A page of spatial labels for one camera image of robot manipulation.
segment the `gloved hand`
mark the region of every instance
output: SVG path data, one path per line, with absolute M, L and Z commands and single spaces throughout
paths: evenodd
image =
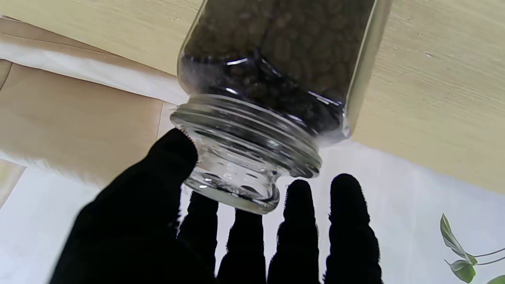
M 171 130 L 79 213 L 51 283 L 266 283 L 262 217 L 236 210 L 228 253 L 214 277 L 218 203 L 193 193 L 180 225 L 180 186 L 197 152 Z M 288 188 L 268 283 L 319 283 L 318 233 L 308 183 Z M 325 283 L 381 283 L 377 239 L 360 185 L 331 186 Z

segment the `beige envelope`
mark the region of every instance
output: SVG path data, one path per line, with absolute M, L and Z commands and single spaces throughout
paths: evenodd
M 170 128 L 163 104 L 13 64 L 0 89 L 0 155 L 104 187 Z

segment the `light wood surface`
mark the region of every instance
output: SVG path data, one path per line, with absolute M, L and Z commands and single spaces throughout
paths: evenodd
M 0 0 L 0 13 L 174 74 L 199 0 Z M 395 0 L 353 139 L 505 193 L 505 2 Z

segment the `jar mouth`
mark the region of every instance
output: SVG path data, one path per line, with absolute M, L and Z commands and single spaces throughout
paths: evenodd
M 271 110 L 219 94 L 192 94 L 170 118 L 204 144 L 212 140 L 241 158 L 275 165 L 292 177 L 319 175 L 322 161 L 316 139 Z

